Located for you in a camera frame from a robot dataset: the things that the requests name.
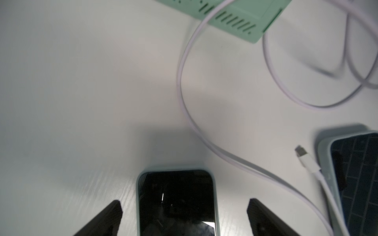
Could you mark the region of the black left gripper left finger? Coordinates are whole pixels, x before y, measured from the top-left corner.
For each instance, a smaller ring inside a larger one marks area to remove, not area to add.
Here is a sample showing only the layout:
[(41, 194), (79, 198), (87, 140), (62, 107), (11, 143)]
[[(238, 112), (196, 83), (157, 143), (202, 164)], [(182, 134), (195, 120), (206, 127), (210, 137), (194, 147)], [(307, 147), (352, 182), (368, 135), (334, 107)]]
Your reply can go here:
[(114, 200), (74, 236), (116, 236), (122, 216), (121, 203)]

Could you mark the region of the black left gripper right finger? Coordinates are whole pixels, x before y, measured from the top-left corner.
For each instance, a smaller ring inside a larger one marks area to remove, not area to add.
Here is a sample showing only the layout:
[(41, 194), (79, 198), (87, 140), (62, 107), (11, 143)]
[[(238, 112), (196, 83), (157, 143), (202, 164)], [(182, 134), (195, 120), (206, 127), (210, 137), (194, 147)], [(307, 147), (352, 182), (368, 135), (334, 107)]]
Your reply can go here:
[(299, 236), (258, 199), (250, 199), (247, 215), (254, 236)]

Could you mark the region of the phone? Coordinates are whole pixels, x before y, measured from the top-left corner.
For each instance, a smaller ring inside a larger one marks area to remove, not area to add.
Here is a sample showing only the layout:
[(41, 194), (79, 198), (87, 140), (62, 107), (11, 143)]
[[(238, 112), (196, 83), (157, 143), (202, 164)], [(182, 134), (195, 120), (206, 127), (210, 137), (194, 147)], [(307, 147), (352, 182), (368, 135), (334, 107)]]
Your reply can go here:
[(321, 171), (352, 236), (378, 234), (378, 133), (329, 137), (318, 144)]
[(144, 171), (136, 193), (138, 235), (220, 235), (216, 185), (208, 171)]

